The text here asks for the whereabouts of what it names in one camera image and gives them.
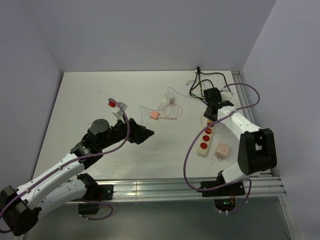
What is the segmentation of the yellow charger plug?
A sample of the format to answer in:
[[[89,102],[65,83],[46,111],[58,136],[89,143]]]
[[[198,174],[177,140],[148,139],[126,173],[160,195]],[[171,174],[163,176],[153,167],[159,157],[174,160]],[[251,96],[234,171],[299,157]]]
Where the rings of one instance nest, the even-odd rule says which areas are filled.
[[[214,124],[213,124],[213,121],[211,121],[211,120],[207,120],[207,123],[206,123],[208,126],[210,126],[210,127],[213,127],[214,126]]]

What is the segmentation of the white charger plug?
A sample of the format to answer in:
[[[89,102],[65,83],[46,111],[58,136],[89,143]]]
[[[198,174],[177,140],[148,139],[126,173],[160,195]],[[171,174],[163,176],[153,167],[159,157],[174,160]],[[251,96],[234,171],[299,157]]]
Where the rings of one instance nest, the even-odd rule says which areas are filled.
[[[167,104],[173,105],[175,103],[175,98],[174,98],[173,94],[169,91],[167,91],[164,94],[164,99]]]

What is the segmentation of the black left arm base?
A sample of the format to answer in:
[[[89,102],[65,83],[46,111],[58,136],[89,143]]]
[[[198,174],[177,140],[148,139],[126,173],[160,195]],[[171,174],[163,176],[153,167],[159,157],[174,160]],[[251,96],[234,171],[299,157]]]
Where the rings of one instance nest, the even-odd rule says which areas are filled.
[[[85,190],[86,192],[83,197],[73,200],[73,202],[78,202],[77,210],[80,218],[90,221],[99,221],[104,220],[113,214],[114,208],[108,202],[105,202],[105,200],[112,200],[114,192],[114,186],[112,184],[97,184],[90,186]],[[89,215],[96,215],[102,207],[109,207],[110,213],[104,217],[89,217]]]

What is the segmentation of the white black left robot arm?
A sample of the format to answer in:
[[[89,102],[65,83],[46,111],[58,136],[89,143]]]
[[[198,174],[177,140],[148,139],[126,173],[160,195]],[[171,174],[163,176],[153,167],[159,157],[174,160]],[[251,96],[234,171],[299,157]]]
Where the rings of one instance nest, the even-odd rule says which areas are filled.
[[[105,119],[95,120],[82,140],[56,165],[23,185],[8,185],[1,190],[0,218],[9,228],[1,233],[24,235],[59,206],[77,199],[94,200],[98,184],[84,171],[103,157],[103,150],[116,143],[139,145],[154,134],[133,118],[118,120],[114,126]]]

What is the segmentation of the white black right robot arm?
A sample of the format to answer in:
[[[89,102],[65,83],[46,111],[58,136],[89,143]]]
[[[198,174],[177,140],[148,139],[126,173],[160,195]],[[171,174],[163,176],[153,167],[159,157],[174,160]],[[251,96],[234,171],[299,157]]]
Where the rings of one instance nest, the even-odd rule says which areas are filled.
[[[262,129],[245,118],[230,100],[223,100],[218,88],[206,89],[203,95],[207,105],[204,117],[223,123],[239,140],[237,162],[221,171],[219,175],[222,179],[216,183],[217,191],[227,195],[233,190],[234,181],[276,167],[274,133],[271,129]]]

